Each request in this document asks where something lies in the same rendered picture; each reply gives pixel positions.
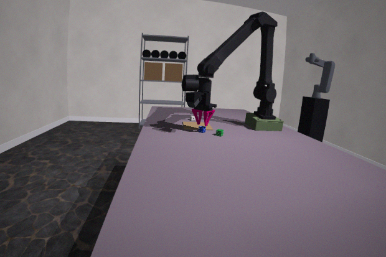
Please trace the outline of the tan mat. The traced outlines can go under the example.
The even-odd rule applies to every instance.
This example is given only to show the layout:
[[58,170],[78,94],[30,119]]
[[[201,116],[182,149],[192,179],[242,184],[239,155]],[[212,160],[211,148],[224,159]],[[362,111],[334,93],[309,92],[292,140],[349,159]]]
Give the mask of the tan mat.
[[[199,126],[205,126],[204,123],[200,123],[198,125],[197,122],[184,122],[184,121],[183,121],[183,125],[184,125],[184,129],[198,129],[198,130],[199,130]],[[213,130],[209,123],[206,126],[206,130]]]

